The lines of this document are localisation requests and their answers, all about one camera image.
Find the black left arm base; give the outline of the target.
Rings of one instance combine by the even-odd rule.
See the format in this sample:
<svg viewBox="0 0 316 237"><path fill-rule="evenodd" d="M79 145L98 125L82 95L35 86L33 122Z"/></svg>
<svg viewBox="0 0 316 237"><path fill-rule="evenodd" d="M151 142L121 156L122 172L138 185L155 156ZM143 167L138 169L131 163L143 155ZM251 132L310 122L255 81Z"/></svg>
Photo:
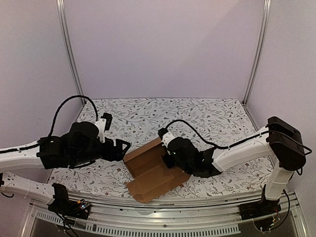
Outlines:
<svg viewBox="0 0 316 237"><path fill-rule="evenodd" d="M87 220L91 211L91 202L80 199L70 200L67 188L61 184L52 184L54 188L53 202L48 205L48 210L63 216L70 216Z"/></svg>

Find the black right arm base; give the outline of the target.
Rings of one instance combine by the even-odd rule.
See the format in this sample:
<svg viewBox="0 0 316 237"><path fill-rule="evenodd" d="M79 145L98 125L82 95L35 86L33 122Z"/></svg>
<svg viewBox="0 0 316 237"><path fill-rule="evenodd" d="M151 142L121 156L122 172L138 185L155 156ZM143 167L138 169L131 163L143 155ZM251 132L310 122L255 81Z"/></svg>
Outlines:
<svg viewBox="0 0 316 237"><path fill-rule="evenodd" d="M239 215L242 220L259 218L253 222L255 228L260 232L269 232L275 226L277 216L281 211L278 200L268 200L265 196L266 185L263 187L259 201L240 204Z"/></svg>

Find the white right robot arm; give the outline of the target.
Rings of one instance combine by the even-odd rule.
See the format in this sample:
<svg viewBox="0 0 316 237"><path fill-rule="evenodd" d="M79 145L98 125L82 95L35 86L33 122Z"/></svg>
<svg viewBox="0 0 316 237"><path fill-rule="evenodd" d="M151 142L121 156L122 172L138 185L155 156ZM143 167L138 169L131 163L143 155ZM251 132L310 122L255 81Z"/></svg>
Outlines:
<svg viewBox="0 0 316 237"><path fill-rule="evenodd" d="M263 198L255 205L259 215L266 215L274 208L274 201L279 200L292 175L302 173L306 156L312 153L303 144L300 131L278 117L270 117L266 126L231 145L219 146L202 139L212 146L204 151L199 151L190 139L174 136L169 127L158 131L167 152L164 163L195 177L209 178L257 158L276 157L277 164L263 189Z"/></svg>

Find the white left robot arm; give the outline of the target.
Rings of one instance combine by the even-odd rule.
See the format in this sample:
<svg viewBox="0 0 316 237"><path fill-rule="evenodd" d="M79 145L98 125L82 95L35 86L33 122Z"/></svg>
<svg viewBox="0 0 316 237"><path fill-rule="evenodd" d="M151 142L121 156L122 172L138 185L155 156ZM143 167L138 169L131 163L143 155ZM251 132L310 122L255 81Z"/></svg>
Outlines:
<svg viewBox="0 0 316 237"><path fill-rule="evenodd" d="M78 169L94 164L98 159L121 161L131 144L121 139L104 136L109 130L104 119L95 123L75 122L68 133L58 137L49 135L21 148L0 152L0 182L2 192L20 193L54 206L62 214L70 214L73 203L67 189L58 184L44 184L13 174L20 169Z"/></svg>

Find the brown cardboard box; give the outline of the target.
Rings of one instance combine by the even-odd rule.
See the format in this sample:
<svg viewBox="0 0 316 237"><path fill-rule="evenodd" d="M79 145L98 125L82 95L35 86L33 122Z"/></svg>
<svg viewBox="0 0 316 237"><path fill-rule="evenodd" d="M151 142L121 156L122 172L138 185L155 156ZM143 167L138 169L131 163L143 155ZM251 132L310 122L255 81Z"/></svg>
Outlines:
<svg viewBox="0 0 316 237"><path fill-rule="evenodd" d="M151 142L124 156L124 164L133 180L126 184L129 194L140 203L148 203L187 182L191 177L181 168L168 168L161 140Z"/></svg>

